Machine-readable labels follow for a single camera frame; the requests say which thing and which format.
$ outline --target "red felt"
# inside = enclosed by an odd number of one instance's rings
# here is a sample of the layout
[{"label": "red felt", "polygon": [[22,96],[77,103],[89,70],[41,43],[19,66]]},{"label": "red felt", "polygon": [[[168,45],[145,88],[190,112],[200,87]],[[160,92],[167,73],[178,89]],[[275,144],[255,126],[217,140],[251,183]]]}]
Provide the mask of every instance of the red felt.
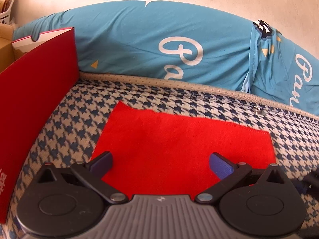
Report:
[{"label": "red felt", "polygon": [[5,222],[31,146],[78,78],[73,29],[31,50],[0,74],[0,223]]},{"label": "red felt", "polygon": [[276,162],[266,131],[235,123],[136,110],[119,102],[98,140],[93,158],[113,155],[103,180],[125,193],[192,198],[219,181],[209,168],[218,152],[234,163],[266,168]]}]

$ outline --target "houndstooth fabric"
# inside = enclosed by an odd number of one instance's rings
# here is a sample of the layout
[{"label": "houndstooth fabric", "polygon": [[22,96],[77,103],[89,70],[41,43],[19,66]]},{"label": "houndstooth fabric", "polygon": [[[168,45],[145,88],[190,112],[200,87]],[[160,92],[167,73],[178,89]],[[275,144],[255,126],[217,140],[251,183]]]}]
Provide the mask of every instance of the houndstooth fabric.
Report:
[{"label": "houndstooth fabric", "polygon": [[[136,109],[152,109],[191,117],[235,122],[269,131],[277,163],[289,177],[305,175],[319,165],[319,122],[296,113],[229,97],[183,89],[150,87],[120,82],[79,80],[52,113],[23,165],[0,238],[23,235],[16,219],[19,199],[44,162],[68,167],[89,161],[109,114],[119,101]],[[305,226],[319,225],[319,203],[303,196]]]}]

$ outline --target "cardboard box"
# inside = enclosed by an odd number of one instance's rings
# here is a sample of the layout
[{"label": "cardboard box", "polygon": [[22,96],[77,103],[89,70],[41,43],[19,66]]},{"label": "cardboard box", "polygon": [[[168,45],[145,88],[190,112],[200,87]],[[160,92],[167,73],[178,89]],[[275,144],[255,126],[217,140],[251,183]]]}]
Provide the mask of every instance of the cardboard box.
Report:
[{"label": "cardboard box", "polygon": [[0,223],[21,167],[47,119],[79,78],[74,29],[11,42],[0,24]]},{"label": "cardboard box", "polygon": [[0,24],[0,73],[15,60],[11,45],[12,36],[13,27]]}]

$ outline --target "metal screw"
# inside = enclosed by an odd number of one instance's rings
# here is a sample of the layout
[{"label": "metal screw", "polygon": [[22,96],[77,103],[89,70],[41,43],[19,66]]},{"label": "metal screw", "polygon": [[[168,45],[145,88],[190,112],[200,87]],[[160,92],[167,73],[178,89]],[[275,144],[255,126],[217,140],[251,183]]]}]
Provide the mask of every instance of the metal screw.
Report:
[{"label": "metal screw", "polygon": [[254,108],[254,113],[256,113],[257,115],[265,115],[265,112],[263,111],[263,109],[259,106],[257,106],[256,108]]},{"label": "metal screw", "polygon": [[201,202],[208,202],[213,199],[213,196],[209,193],[201,193],[197,196],[197,199]]},{"label": "metal screw", "polygon": [[112,201],[120,202],[126,199],[126,196],[123,193],[113,193],[110,197]]}]

